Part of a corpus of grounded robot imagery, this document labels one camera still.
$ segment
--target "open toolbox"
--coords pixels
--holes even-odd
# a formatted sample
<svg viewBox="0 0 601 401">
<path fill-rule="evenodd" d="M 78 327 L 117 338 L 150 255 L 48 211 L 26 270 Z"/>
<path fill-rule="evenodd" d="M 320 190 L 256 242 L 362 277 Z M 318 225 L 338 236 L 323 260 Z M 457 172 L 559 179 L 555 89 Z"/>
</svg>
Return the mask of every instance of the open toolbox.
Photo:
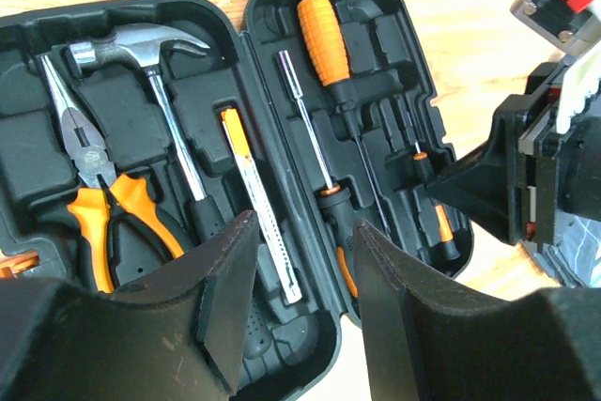
<svg viewBox="0 0 601 401">
<path fill-rule="evenodd" d="M 367 218 L 382 229 L 379 198 L 390 239 L 450 276 L 467 265 L 473 244 L 468 219 L 445 208 L 458 256 L 441 257 L 444 233 L 419 178 L 414 141 L 428 153 L 435 172 L 455 155 L 452 146 L 441 142 L 441 117 L 430 103 L 435 87 L 403 1 L 329 0 L 356 94 L 351 113 L 379 196 L 343 113 L 307 52 L 297 14 L 300 1 L 249 0 L 239 34 L 208 0 L 108 1 L 31 11 L 0 22 L 0 249 L 8 257 L 34 251 L 34 261 L 16 277 L 65 278 L 91 290 L 97 287 L 91 282 L 82 227 L 68 209 L 84 184 L 65 151 L 39 56 L 49 56 L 100 131 L 116 174 L 146 180 L 150 197 L 186 251 L 219 225 L 209 224 L 215 230 L 204 237 L 198 232 L 195 222 L 212 219 L 195 214 L 197 199 L 148 73 L 118 61 L 81 70 L 68 53 L 71 43 L 102 39 L 115 27 L 134 23 L 174 27 L 207 44 L 203 55 L 186 52 L 185 46 L 162 49 L 167 98 L 202 185 L 225 223 L 254 207 L 232 152 L 238 138 L 223 127 L 223 112 L 236 109 L 300 292 L 297 301 L 285 296 L 264 240 L 240 369 L 240 400 L 302 394 L 335 361 L 340 316 L 348 314 L 360 325 L 358 303 L 336 251 L 352 246 L 350 238 L 338 238 L 339 222 L 352 231 L 348 223 Z M 324 202 L 324 177 L 279 62 L 282 50 L 288 50 L 331 178 L 345 193 L 344 211 L 328 210 Z M 111 205 L 108 230 L 109 271 L 116 285 L 171 258 L 118 203 Z"/>
</svg>

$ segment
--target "pliers handle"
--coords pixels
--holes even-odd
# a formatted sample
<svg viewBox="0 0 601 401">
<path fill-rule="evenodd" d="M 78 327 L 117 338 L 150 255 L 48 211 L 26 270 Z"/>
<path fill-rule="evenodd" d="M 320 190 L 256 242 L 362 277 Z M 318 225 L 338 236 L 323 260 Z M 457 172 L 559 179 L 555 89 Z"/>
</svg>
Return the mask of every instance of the pliers handle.
<svg viewBox="0 0 601 401">
<path fill-rule="evenodd" d="M 135 179 L 121 174 L 109 191 L 125 211 L 138 218 L 162 240 L 173 258 L 184 254 L 177 239 L 159 220 L 157 205 L 148 196 L 144 178 Z M 102 189 L 80 188 L 77 197 L 67 209 L 77 218 L 82 237 L 90 246 L 92 273 L 97 290 L 113 292 L 115 285 L 111 277 L 107 249 L 111 214 L 106 194 Z"/>
</svg>

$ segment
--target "claw hammer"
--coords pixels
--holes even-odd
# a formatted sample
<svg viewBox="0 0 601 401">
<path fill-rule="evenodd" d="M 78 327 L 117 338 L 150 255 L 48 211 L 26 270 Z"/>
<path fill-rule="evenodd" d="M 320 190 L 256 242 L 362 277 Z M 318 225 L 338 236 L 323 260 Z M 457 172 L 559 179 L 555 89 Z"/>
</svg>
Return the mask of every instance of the claw hammer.
<svg viewBox="0 0 601 401">
<path fill-rule="evenodd" d="M 72 43 L 67 57 L 71 65 L 79 71 L 98 69 L 109 63 L 123 63 L 144 72 L 173 137 L 177 160 L 192 192 L 197 233 L 201 241 L 205 241 L 223 228 L 223 217 L 213 197 L 207 195 L 171 102 L 167 98 L 159 66 L 162 48 L 204 56 L 209 46 L 201 39 L 173 27 L 154 23 L 131 23 L 115 27 L 112 33 L 103 39 Z"/>
</svg>

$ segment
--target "bolt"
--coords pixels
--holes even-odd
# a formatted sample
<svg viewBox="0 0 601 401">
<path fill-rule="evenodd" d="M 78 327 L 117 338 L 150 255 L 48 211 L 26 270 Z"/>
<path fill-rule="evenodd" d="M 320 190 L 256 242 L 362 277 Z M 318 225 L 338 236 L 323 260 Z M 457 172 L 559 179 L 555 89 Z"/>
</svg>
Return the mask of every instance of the bolt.
<svg viewBox="0 0 601 401">
<path fill-rule="evenodd" d="M 534 14 L 537 9 L 538 8 L 536 7 L 536 5 L 533 2 L 527 2 L 524 5 L 524 14 L 526 16 L 532 16 L 532 14 Z"/>
<path fill-rule="evenodd" d="M 565 44 L 573 36 L 574 36 L 574 33 L 570 32 L 569 30 L 563 30 L 562 32 L 560 32 L 560 34 L 557 36 L 557 38 L 559 38 L 560 41 Z"/>
</svg>

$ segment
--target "needle nose pliers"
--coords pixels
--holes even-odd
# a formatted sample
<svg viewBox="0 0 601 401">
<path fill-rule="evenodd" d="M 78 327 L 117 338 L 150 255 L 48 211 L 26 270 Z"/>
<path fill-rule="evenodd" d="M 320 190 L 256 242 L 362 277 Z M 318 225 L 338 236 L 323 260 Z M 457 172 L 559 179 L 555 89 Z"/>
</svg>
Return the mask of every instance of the needle nose pliers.
<svg viewBox="0 0 601 401">
<path fill-rule="evenodd" d="M 146 180 L 126 174 L 117 177 L 100 131 L 77 105 L 49 56 L 41 55 L 39 62 L 58 117 L 63 146 L 85 185 L 78 190 L 76 199 L 67 205 L 67 210 L 79 222 L 81 234 L 89 244 L 89 260 L 97 290 L 111 293 L 115 285 L 107 250 L 110 204 L 104 187 L 127 213 L 138 218 L 162 240 L 173 258 L 184 253 L 174 235 L 159 220 L 157 205 L 146 190 Z"/>
</svg>

